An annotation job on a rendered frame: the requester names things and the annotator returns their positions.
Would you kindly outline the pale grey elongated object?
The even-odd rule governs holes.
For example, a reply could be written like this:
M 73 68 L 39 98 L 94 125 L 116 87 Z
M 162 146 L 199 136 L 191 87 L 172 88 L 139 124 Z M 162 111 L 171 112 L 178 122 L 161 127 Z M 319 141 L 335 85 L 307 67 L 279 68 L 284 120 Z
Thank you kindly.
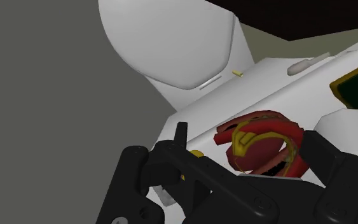
M 302 61 L 299 61 L 287 68 L 287 75 L 294 76 L 295 74 L 298 74 L 298 73 L 308 69 L 310 66 L 312 66 L 312 65 L 314 65 L 330 56 L 331 56 L 331 54 L 329 52 L 326 52 L 326 53 L 323 53 L 322 55 L 319 55 L 312 59 L 304 59 Z

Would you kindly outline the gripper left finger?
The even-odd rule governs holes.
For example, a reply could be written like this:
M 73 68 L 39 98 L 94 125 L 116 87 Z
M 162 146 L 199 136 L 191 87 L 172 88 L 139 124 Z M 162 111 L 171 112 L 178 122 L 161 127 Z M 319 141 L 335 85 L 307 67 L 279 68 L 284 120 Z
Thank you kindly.
M 146 197 L 163 186 L 182 207 L 182 224 L 277 224 L 275 201 L 209 157 L 186 149 L 188 124 L 172 140 L 126 147 L 118 161 L 95 224 L 165 224 L 161 206 Z

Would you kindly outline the white rounded object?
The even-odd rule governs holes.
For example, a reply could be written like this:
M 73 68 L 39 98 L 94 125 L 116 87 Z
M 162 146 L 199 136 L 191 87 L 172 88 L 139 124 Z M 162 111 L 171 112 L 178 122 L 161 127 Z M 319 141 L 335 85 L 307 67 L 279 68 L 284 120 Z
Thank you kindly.
M 339 109 L 326 114 L 313 129 L 340 151 L 358 155 L 358 109 Z

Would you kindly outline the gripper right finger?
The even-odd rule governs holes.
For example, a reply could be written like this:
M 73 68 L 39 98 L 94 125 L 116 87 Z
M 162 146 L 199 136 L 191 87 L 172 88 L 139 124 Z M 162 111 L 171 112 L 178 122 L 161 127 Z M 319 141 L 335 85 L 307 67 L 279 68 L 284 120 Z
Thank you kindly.
M 306 130 L 301 158 L 325 185 L 313 215 L 318 224 L 358 224 L 358 156 L 340 151 L 315 130 Z

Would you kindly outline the red and yellow helmet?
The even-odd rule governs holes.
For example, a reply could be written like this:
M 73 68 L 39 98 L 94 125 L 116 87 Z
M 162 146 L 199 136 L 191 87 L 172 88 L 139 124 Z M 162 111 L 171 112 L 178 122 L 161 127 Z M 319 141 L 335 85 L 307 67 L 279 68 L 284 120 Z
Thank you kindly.
M 304 129 L 279 112 L 254 111 L 221 124 L 216 131 L 217 145 L 231 144 L 226 156 L 236 171 L 300 178 L 309 169 L 299 155 Z

